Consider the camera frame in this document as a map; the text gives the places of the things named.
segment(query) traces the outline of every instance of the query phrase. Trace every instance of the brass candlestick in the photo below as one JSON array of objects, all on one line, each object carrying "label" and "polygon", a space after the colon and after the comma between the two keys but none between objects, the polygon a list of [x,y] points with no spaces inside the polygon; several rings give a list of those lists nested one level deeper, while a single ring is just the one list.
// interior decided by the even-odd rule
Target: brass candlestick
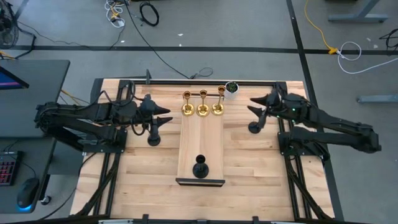
[{"label": "brass candlestick", "polygon": [[213,104],[211,107],[211,112],[213,112],[213,114],[216,116],[220,116],[224,113],[224,105],[221,104],[221,97],[223,96],[224,92],[225,86],[219,86],[218,93],[220,94],[220,97],[218,98],[218,103]]},{"label": "brass candlestick", "polygon": [[206,90],[200,90],[200,98],[201,98],[201,104],[198,106],[197,109],[197,114],[199,116],[207,116],[209,115],[209,107],[205,104],[205,98],[207,96],[207,91]]},{"label": "brass candlestick", "polygon": [[194,112],[193,105],[188,102],[189,98],[191,97],[191,92],[185,91],[182,94],[182,97],[187,101],[187,103],[182,105],[182,108],[181,108],[182,114],[184,114],[185,116],[193,115],[193,112]]}]

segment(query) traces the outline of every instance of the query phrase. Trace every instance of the yellow cable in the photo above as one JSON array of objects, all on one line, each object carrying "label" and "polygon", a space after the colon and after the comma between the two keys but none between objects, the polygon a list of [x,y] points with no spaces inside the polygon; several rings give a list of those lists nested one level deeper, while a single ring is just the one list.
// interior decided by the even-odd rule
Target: yellow cable
[{"label": "yellow cable", "polygon": [[4,55],[4,56],[6,56],[6,57],[9,57],[9,58],[11,58],[11,59],[15,59],[14,57],[11,57],[9,54],[7,54],[7,53],[5,53],[5,52],[0,51],[0,54],[1,54],[1,55]]},{"label": "yellow cable", "polygon": [[109,7],[111,8],[111,12],[112,12],[113,16],[118,16],[119,13],[114,10],[114,8],[113,8],[114,6],[118,6],[118,5],[116,3],[114,3],[113,6],[109,6]]},{"label": "yellow cable", "polygon": [[319,29],[319,28],[310,20],[310,18],[308,18],[308,15],[307,15],[307,4],[308,4],[308,0],[305,2],[305,6],[304,6],[304,14],[305,14],[305,17],[307,18],[307,21],[309,21],[313,27],[315,27],[317,30],[319,30],[319,32],[320,32],[321,35],[322,35],[323,43],[325,43],[325,45],[326,45],[326,46],[328,47],[328,49],[329,49],[329,54],[335,54],[335,53],[338,51],[338,49],[337,49],[337,48],[334,48],[334,47],[330,47],[330,46],[328,45],[328,43],[326,43],[325,36],[323,35],[322,30]]},{"label": "yellow cable", "polygon": [[75,97],[72,96],[70,93],[68,93],[65,90],[61,90],[61,92],[64,93],[65,95],[69,96],[77,105],[80,105],[80,103],[77,100],[75,100]]}]

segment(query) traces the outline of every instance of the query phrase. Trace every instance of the keyboard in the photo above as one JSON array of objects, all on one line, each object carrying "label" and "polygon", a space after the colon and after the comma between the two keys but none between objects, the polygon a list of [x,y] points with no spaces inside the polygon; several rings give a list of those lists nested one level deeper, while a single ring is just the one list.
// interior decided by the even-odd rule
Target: keyboard
[{"label": "keyboard", "polygon": [[0,152],[0,187],[12,186],[22,152]]}]

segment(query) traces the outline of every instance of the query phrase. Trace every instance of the wooden table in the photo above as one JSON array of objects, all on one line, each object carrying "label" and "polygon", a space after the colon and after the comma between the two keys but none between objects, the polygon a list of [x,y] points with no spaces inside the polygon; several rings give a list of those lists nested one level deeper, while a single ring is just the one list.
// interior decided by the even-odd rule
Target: wooden table
[{"label": "wooden table", "polygon": [[[102,90],[114,99],[118,83],[118,79],[105,79]],[[305,96],[302,82],[286,84],[289,93]],[[142,218],[143,214],[149,214],[150,219],[174,220],[251,220],[253,216],[260,220],[294,220],[285,161],[276,136],[277,118],[267,118],[259,134],[248,131],[248,124],[257,117],[246,106],[260,107],[249,98],[270,93],[271,86],[256,86],[256,82],[250,86],[240,85],[237,98],[224,102],[224,186],[192,187],[176,183],[180,110],[184,104],[182,93],[206,89],[209,94],[217,94],[217,86],[136,85],[136,96],[142,98],[150,93],[159,106],[171,110],[163,116],[172,116],[173,120],[159,129],[162,141],[157,147],[147,144],[147,134],[136,136],[129,130],[119,165],[111,218]],[[82,168],[71,213],[79,211],[96,190],[103,157],[103,154],[95,155]],[[302,156],[301,160],[308,191],[323,211],[334,217],[321,160],[316,156]],[[296,193],[300,216],[304,217],[297,188]],[[101,212],[104,212],[105,201],[106,196]]]}]

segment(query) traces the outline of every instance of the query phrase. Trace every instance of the black cable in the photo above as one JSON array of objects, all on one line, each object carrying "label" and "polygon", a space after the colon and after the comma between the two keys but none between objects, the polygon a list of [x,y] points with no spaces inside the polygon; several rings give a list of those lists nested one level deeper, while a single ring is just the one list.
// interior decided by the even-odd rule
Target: black cable
[{"label": "black cable", "polygon": [[[129,103],[134,99],[134,95],[136,94],[136,84],[135,84],[133,81],[132,81],[131,88],[129,89],[129,91],[130,91],[130,93],[132,94],[132,96],[131,96],[131,98],[129,99],[129,101],[127,101],[127,103],[124,103],[124,104],[118,105],[118,104],[114,103],[114,102],[111,100],[111,98],[109,97],[108,93],[107,93],[105,90],[103,90],[103,91],[101,91],[101,92],[99,93],[99,95],[97,96],[97,98],[96,98],[95,100],[93,100],[93,102],[91,102],[89,105],[83,106],[83,107],[77,108],[77,109],[73,109],[73,108],[64,108],[63,110],[71,110],[71,111],[75,111],[75,110],[76,110],[76,111],[80,111],[80,110],[87,109],[87,108],[93,106],[95,103],[97,103],[102,94],[105,94],[106,99],[107,99],[110,103],[112,103],[112,105],[114,105],[114,106],[126,106],[127,104],[129,104]],[[50,110],[57,110],[57,109],[58,109],[57,107],[54,107],[54,108],[47,108],[47,109],[43,110],[43,111],[40,113],[40,117],[43,117],[43,115],[44,115],[46,112],[50,111]]]},{"label": "black cable", "polygon": [[[156,15],[156,22],[155,23],[151,23],[145,18],[144,14],[142,13],[142,8],[144,8],[144,6],[149,6],[153,10],[153,12],[155,13],[155,15]],[[152,27],[155,27],[155,26],[157,26],[159,24],[159,13],[157,12],[155,6],[153,6],[150,2],[141,2],[140,5],[139,5],[139,13],[141,14],[141,20],[143,22],[145,22],[146,24],[148,24],[148,25],[150,25]]]},{"label": "black cable", "polygon": [[142,131],[141,131],[141,133],[137,133],[137,131],[136,131],[136,129],[134,128],[134,125],[131,125],[131,129],[132,129],[132,131],[134,132],[134,134],[136,135],[136,136],[142,136],[144,133],[145,133],[145,127],[144,127],[144,124],[142,124]]},{"label": "black cable", "polygon": [[27,35],[32,36],[32,43],[30,44],[30,49],[29,49],[28,51],[26,51],[26,52],[24,52],[24,53],[22,53],[22,54],[16,56],[15,59],[19,59],[20,57],[23,57],[23,56],[25,56],[25,55],[31,53],[31,52],[35,49],[35,42],[36,42],[36,36],[35,36],[33,33],[27,32],[26,30],[23,30],[23,29],[21,29],[20,27],[18,27],[18,29],[19,29],[19,31],[21,31],[23,34],[27,34]]},{"label": "black cable", "polygon": [[[35,28],[33,28],[33,27],[29,26],[29,25],[26,25],[26,24],[24,24],[23,22],[20,22],[20,21],[18,21],[18,23],[20,23],[20,24],[22,24],[22,25],[24,25],[24,26],[26,26],[28,28],[31,28],[32,30],[34,30],[36,32],[37,35],[39,35],[39,36],[41,36],[41,37],[43,37],[43,38],[45,38],[45,39],[47,39],[47,40],[49,40],[49,41],[51,41],[53,43],[64,43],[64,44],[67,44],[67,45],[75,44],[75,45],[78,45],[80,47],[85,47],[87,49],[93,50],[87,45],[81,45],[81,44],[76,43],[76,42],[66,42],[66,41],[63,41],[63,40],[52,40],[52,39],[40,34]],[[122,32],[124,31],[124,28],[125,28],[125,26],[123,26],[123,28],[119,32],[118,39],[115,41],[115,43],[112,44],[112,46],[109,47],[108,50],[111,50],[113,48],[113,46],[115,46],[119,42],[120,36],[121,36]]]},{"label": "black cable", "polygon": [[387,51],[387,53],[388,52],[394,52],[394,51],[396,51],[397,49],[398,49],[398,43],[396,43],[395,45],[393,45],[393,46],[390,46],[389,45],[389,43],[390,43],[390,39],[395,39],[395,38],[398,38],[398,36],[397,37],[391,37],[393,34],[395,34],[396,32],[398,31],[398,29],[393,29],[390,33],[388,33],[388,34],[386,34],[386,35],[384,35],[384,36],[382,36],[382,37],[380,37],[379,38],[379,40],[386,40],[386,51]]},{"label": "black cable", "polygon": [[[11,143],[10,145],[6,146],[6,147],[3,149],[3,151],[7,150],[7,153],[8,153],[9,150],[10,150],[12,147],[14,147],[14,145],[15,145],[17,142],[19,142],[19,139],[16,140],[15,142]],[[16,162],[18,162],[18,160],[17,160],[15,157],[13,157],[13,156],[10,155],[10,154],[9,154],[9,156],[10,156],[11,158],[13,158]],[[27,166],[28,168],[30,168],[30,169],[32,170],[32,172],[33,172],[34,178],[36,178],[36,171],[35,171],[30,165],[26,164],[24,161],[21,161],[21,160],[19,160],[19,162],[22,163],[22,164],[24,164],[24,165]]]},{"label": "black cable", "polygon": [[[80,166],[80,168],[79,168],[79,175],[80,175],[81,168],[83,168],[83,166],[85,165],[85,163],[86,163],[89,159],[91,159],[95,154],[97,154],[97,153],[93,153],[93,154],[92,154],[91,156],[89,156],[85,161],[83,161],[83,163],[81,164],[81,166]],[[72,192],[70,193],[69,197],[68,197],[57,209],[55,209],[55,210],[52,211],[50,214],[48,214],[48,215],[46,215],[46,216],[44,216],[44,217],[42,217],[42,218],[40,218],[40,219],[38,219],[38,220],[45,220],[46,218],[52,216],[55,212],[59,211],[59,210],[69,201],[69,199],[72,197],[72,195],[73,195],[73,193],[74,193],[75,191],[76,191],[76,187],[72,190]]]},{"label": "black cable", "polygon": [[14,146],[17,142],[19,142],[19,139],[16,140],[16,141],[14,141],[13,143],[9,144],[8,146],[4,147],[4,149],[3,149],[2,151],[4,152],[5,150],[7,150],[7,152],[8,152],[8,150],[9,150],[12,146]]},{"label": "black cable", "polygon": [[61,100],[66,104],[66,105],[69,105],[68,103],[67,103],[67,101],[60,95],[60,98],[61,98]]},{"label": "black cable", "polygon": [[[202,71],[204,71],[205,69],[209,69],[209,72],[207,75],[202,74]],[[209,77],[212,74],[213,74],[213,69],[210,67],[205,67],[205,68],[199,70],[199,72],[196,72],[196,74],[192,75],[189,79],[195,79],[196,77]]]},{"label": "black cable", "polygon": [[171,65],[169,65],[167,62],[165,62],[165,61],[162,59],[161,56],[159,56],[159,54],[156,52],[156,50],[148,43],[148,41],[147,41],[147,40],[144,38],[144,36],[141,34],[141,32],[139,31],[139,29],[138,29],[136,23],[134,22],[134,19],[132,19],[131,12],[130,12],[130,9],[128,8],[128,3],[127,3],[127,1],[124,0],[124,3],[125,3],[125,5],[126,5],[127,11],[129,12],[129,16],[130,16],[130,19],[131,19],[132,24],[133,24],[134,27],[136,28],[138,34],[141,36],[141,38],[143,39],[143,41],[148,45],[148,47],[150,47],[150,49],[156,54],[156,56],[157,56],[163,63],[165,63],[169,68],[171,68],[172,70],[174,70],[174,71],[177,72],[178,74],[182,75],[183,77],[189,79],[189,77],[187,77],[186,75],[184,75],[183,73],[181,73],[181,72],[178,71],[177,69],[173,68],[173,67],[172,67]]},{"label": "black cable", "polygon": [[[13,156],[11,156],[11,158],[13,158],[16,162],[18,162],[18,160],[16,158],[14,158]],[[30,168],[32,170],[32,172],[33,172],[33,175],[34,175],[33,178],[36,178],[36,172],[35,172],[35,170],[33,168],[31,168],[30,165],[26,164],[24,161],[21,161],[21,160],[19,160],[19,162],[24,164],[28,168]]]},{"label": "black cable", "polygon": [[82,101],[82,102],[84,102],[84,103],[90,104],[89,102],[87,102],[87,101],[85,101],[85,100],[82,100],[82,99],[80,99],[80,98],[77,98],[77,97],[75,97],[75,96],[73,96],[72,98],[74,98],[74,99],[76,99],[76,100],[79,100],[79,101]]}]

